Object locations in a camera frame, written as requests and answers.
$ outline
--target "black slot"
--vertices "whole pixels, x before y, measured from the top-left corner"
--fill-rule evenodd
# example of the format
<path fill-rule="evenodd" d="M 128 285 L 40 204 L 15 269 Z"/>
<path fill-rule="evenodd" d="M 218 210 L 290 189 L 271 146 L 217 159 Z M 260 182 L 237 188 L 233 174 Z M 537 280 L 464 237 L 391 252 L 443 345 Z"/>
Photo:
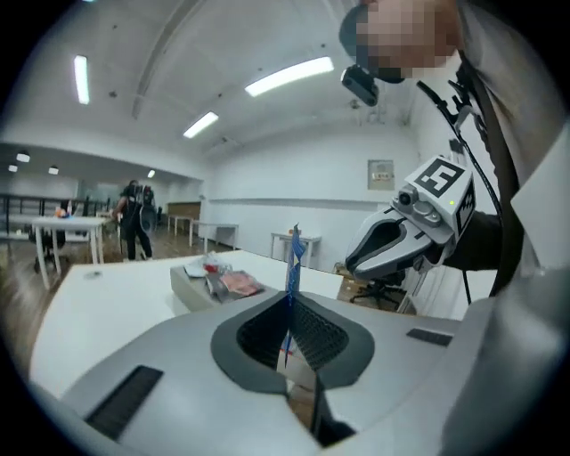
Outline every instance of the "black slot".
<path fill-rule="evenodd" d="M 150 367 L 136 367 L 85 422 L 111 440 L 117 440 L 162 374 L 162 371 Z"/>
<path fill-rule="evenodd" d="M 417 340 L 428 342 L 429 344 L 434 344 L 436 346 L 448 346 L 453 339 L 453 337 L 448 334 L 421 330 L 420 328 L 414 328 L 413 330 L 410 330 L 406 336 L 409 338 L 416 338 Z"/>

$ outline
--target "robotic arm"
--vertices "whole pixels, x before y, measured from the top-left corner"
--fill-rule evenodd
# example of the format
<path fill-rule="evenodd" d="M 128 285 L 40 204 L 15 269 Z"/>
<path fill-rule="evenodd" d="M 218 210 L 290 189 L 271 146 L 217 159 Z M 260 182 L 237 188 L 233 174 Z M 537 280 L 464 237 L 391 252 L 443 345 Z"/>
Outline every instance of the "robotic arm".
<path fill-rule="evenodd" d="M 413 267 L 441 265 L 457 246 L 475 211 L 473 173 L 434 157 L 405 179 L 390 207 L 363 223 L 350 243 L 346 267 L 371 280 Z M 433 258 L 428 252 L 438 252 Z"/>

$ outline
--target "camera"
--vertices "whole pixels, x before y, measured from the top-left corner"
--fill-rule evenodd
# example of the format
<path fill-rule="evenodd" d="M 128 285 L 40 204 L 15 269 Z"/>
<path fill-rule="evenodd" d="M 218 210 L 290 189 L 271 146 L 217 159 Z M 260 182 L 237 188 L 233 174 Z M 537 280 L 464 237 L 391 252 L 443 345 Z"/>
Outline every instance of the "camera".
<path fill-rule="evenodd" d="M 358 65 L 345 69 L 340 82 L 368 106 L 378 104 L 378 88 L 374 83 L 374 77 Z"/>

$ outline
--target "white table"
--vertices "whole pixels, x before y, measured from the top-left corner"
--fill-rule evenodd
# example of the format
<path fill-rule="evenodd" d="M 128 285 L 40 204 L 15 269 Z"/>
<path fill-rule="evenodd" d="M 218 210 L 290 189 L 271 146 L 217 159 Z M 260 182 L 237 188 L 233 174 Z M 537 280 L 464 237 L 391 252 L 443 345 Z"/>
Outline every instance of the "white table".
<path fill-rule="evenodd" d="M 216 240 L 217 240 L 218 228 L 229 228 L 230 230 L 233 230 L 233 249 L 234 250 L 236 249 L 236 246 L 238 243 L 238 230 L 240 229 L 239 225 L 237 225 L 237 224 L 214 224 L 214 223 L 210 223 L 210 222 L 201 222 L 200 220 L 191 220 L 190 221 L 190 247 L 192 247 L 192 232 L 194 231 L 194 225 L 197 225 L 198 227 L 200 227 L 200 225 L 202 225 L 202 226 L 206 226 L 207 228 L 209 226 L 215 226 L 215 228 L 216 228 L 215 239 Z M 204 255 L 206 255 L 208 252 L 208 237 L 209 237 L 208 235 L 209 235 L 208 232 L 204 233 Z"/>
<path fill-rule="evenodd" d="M 167 216 L 168 218 L 168 225 L 167 225 L 167 231 L 170 232 L 170 219 L 174 218 L 175 219 L 175 236 L 178 235 L 178 220 L 187 220 L 188 222 L 190 222 L 190 233 L 192 233 L 192 218 L 191 217 L 187 217 L 187 216 Z"/>
<path fill-rule="evenodd" d="M 269 249 L 269 257 L 273 258 L 273 250 L 275 248 L 275 239 L 284 240 L 291 242 L 293 239 L 292 234 L 284 234 L 281 232 L 272 232 L 271 233 L 271 247 Z M 306 244 L 306 267 L 311 267 L 311 260 L 313 259 L 313 249 L 314 245 L 321 242 L 321 236 L 299 236 L 299 240 Z M 283 250 L 283 260 L 287 261 L 289 259 L 288 250 Z"/>
<path fill-rule="evenodd" d="M 53 239 L 53 256 L 55 260 L 55 269 L 61 276 L 61 264 L 59 250 L 57 247 L 57 232 L 88 232 L 91 243 L 91 256 L 93 262 L 97 265 L 103 263 L 103 240 L 102 226 L 109 222 L 108 218 L 102 217 L 37 217 L 32 220 L 32 228 L 36 231 L 36 252 L 39 262 L 39 268 L 42 272 L 42 279 L 46 289 L 50 288 L 47 269 L 45 268 L 44 246 L 42 244 L 42 229 L 52 231 Z"/>
<path fill-rule="evenodd" d="M 218 255 L 264 285 L 285 289 L 286 263 L 241 250 Z M 61 399 L 95 364 L 153 326 L 187 314 L 170 288 L 170 268 L 199 257 L 74 265 L 37 333 L 30 380 Z M 299 288 L 336 298 L 341 283 L 340 275 L 302 268 Z"/>

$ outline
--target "fluorescent light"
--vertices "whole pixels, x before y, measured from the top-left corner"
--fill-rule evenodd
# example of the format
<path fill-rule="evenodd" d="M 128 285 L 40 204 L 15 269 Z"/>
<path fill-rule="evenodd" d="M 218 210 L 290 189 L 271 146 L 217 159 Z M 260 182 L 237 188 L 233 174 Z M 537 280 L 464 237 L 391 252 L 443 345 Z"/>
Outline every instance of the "fluorescent light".
<path fill-rule="evenodd" d="M 73 61 L 75 68 L 75 85 L 77 87 L 77 97 L 81 104 L 89 104 L 89 84 L 87 82 L 87 58 L 78 55 Z"/>
<path fill-rule="evenodd" d="M 275 87 L 284 86 L 289 82 L 298 81 L 305 77 L 320 75 L 334 70 L 330 57 L 321 57 L 312 61 L 305 61 L 293 67 L 282 69 L 268 77 L 258 80 L 246 87 L 246 91 L 251 96 L 264 94 Z"/>
<path fill-rule="evenodd" d="M 206 114 L 206 116 L 201 118 L 193 126 L 188 128 L 188 130 L 184 132 L 183 136 L 186 138 L 193 138 L 194 136 L 196 136 L 196 134 L 211 126 L 218 119 L 219 117 L 216 114 L 214 114 L 213 112 L 209 112 L 208 114 Z"/>
<path fill-rule="evenodd" d="M 18 161 L 21 161 L 22 163 L 28 163 L 29 162 L 29 155 L 27 153 L 19 153 L 18 155 L 16 155 L 16 159 Z"/>

